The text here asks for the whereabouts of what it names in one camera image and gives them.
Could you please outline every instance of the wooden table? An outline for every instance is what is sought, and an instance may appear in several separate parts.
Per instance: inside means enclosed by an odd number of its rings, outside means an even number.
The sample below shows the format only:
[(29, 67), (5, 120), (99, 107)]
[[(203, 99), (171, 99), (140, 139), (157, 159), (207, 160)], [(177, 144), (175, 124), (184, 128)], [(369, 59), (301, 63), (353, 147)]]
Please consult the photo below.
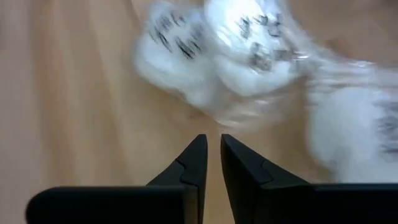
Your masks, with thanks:
[[(23, 223), (28, 199), (49, 187), (144, 185), (200, 133), (209, 140), (205, 223), (233, 223), (218, 125), (131, 67), (142, 2), (0, 0), (0, 223)], [(322, 181), (304, 118), (235, 136)]]

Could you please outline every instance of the wooden surface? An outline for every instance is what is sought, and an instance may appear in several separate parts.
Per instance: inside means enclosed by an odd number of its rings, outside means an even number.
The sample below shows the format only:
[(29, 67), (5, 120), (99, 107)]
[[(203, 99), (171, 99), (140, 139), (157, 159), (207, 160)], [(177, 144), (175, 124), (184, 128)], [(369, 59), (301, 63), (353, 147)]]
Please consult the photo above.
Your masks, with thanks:
[[(0, 223), (23, 223), (28, 199), (49, 187), (144, 185), (200, 133), (209, 141), (205, 223), (233, 223), (217, 124), (131, 68), (143, 2), (0, 0)], [(322, 6), (302, 2), (298, 12)], [(319, 13), (305, 14), (321, 39), (339, 39), (314, 24)], [(236, 137), (324, 180), (305, 150), (304, 115)]]

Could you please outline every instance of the cotton pad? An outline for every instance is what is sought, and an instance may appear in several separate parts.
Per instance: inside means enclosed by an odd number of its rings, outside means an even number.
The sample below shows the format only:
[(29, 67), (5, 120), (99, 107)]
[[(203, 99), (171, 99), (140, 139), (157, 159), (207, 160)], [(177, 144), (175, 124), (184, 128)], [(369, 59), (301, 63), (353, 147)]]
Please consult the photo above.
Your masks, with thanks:
[(241, 96), (255, 96), (297, 78), (295, 54), (282, 36), (274, 1), (209, 0), (205, 4), (216, 51), (216, 72)]
[(337, 90), (312, 111), (308, 137), (338, 182), (398, 182), (398, 101), (387, 92)]
[(206, 46), (203, 10), (157, 2), (134, 52), (138, 74), (188, 103), (206, 109), (216, 104), (219, 79)]

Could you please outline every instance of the plastic bag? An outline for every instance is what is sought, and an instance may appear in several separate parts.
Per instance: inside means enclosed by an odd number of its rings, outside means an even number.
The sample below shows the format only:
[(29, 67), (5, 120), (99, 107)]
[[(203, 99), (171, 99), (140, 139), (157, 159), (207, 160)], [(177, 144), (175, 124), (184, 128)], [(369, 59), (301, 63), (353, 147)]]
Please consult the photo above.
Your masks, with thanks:
[[(237, 13), (242, 4), (252, 7)], [(135, 44), (138, 74), (233, 130), (282, 120), (297, 96), (296, 89), (284, 88), (301, 75), (305, 55), (281, 37), (277, 8), (263, 7), (256, 0), (211, 0), (204, 8), (155, 2)], [(214, 23), (220, 18), (232, 25)], [(243, 27), (245, 22), (252, 25)]]
[[(279, 4), (292, 15), (288, 1)], [(321, 47), (292, 16), (286, 24), (312, 65), (307, 133), (312, 154), (337, 182), (398, 182), (398, 70)]]

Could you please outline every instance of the black plastic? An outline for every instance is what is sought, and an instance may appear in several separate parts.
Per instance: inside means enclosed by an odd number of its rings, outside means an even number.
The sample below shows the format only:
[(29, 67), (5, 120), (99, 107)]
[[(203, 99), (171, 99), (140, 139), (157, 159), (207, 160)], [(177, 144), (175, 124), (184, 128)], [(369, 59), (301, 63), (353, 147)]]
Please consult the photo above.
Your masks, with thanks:
[(202, 224), (207, 172), (204, 134), (143, 187), (57, 187), (28, 204), (28, 224)]
[(230, 135), (221, 137), (235, 223), (398, 223), (397, 184), (310, 184)]

